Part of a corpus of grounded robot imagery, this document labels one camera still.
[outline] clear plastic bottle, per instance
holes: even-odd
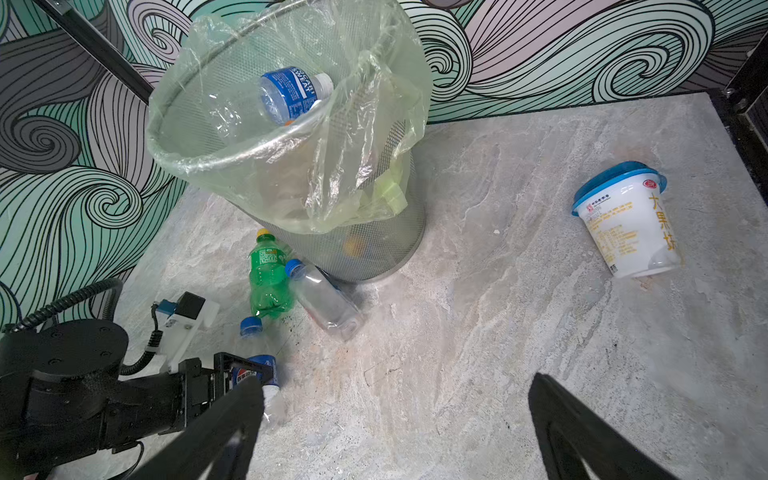
[[[291,260],[286,265],[290,289],[306,312],[331,335],[351,339],[363,319],[354,303],[338,291],[316,266]]]
[[[261,420],[260,432],[267,432],[282,425],[286,421],[286,406],[283,394],[280,392],[280,377],[277,373],[275,357],[265,355],[268,351],[264,338],[261,335],[261,319],[257,316],[249,316],[240,322],[239,333],[232,335],[233,354],[249,359],[252,362],[261,363],[272,367],[272,379],[261,387],[264,394],[264,418]],[[253,370],[234,369],[232,371],[232,388],[248,376],[259,373]]]
[[[318,100],[325,100],[333,92],[333,81],[328,74],[306,74],[297,67],[281,68],[261,76],[263,113],[278,125],[296,120],[310,111]]]
[[[293,308],[293,295],[285,273],[286,254],[266,228],[257,233],[250,253],[250,312],[262,319],[276,319]]]

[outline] gray marble floor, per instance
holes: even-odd
[[[250,478],[544,478],[535,372],[681,478],[768,475],[768,209],[705,94],[434,125],[414,158],[425,236],[359,287],[359,336],[336,343],[301,309],[271,333],[290,421],[260,438]],[[614,280],[570,215],[576,189],[625,160],[667,175],[683,269]],[[187,190],[118,307],[129,361],[151,301],[184,290],[222,304],[190,356],[226,349],[223,326],[248,314],[256,230]],[[104,478],[134,456],[57,477]]]

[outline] green plastic bag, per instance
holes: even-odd
[[[292,124],[225,143],[210,99],[294,66],[330,98]],[[407,202],[432,76],[396,0],[289,0],[258,15],[204,16],[150,99],[147,148],[162,168],[293,233],[384,220]]]

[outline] wire mesh trash can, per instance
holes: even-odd
[[[213,116],[248,117],[214,115],[212,102],[229,95],[245,108],[233,91],[288,66],[327,74],[333,93],[291,124],[254,115],[238,136],[222,136]],[[419,37],[396,0],[288,0],[259,15],[204,16],[151,96],[147,149],[327,273],[370,280],[407,261],[423,233],[411,147],[423,137],[431,90]]]

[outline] blue bottle cap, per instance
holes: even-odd
[[[303,263],[301,260],[294,258],[293,260],[288,260],[288,263],[286,263],[286,275],[290,276],[291,272],[293,272],[297,267],[302,266]]]
[[[601,174],[595,175],[590,181],[582,185],[580,189],[574,195],[574,204],[571,207],[571,215],[578,217],[576,207],[584,203],[592,195],[597,194],[600,190],[606,187],[610,187],[622,181],[625,178],[634,177],[640,174],[656,174],[659,176],[659,193],[663,192],[667,188],[667,178],[660,174],[657,170],[648,167],[641,162],[628,161],[622,162],[615,167],[611,167]]]
[[[240,336],[256,335],[262,330],[261,318],[258,316],[247,316],[240,322]]]

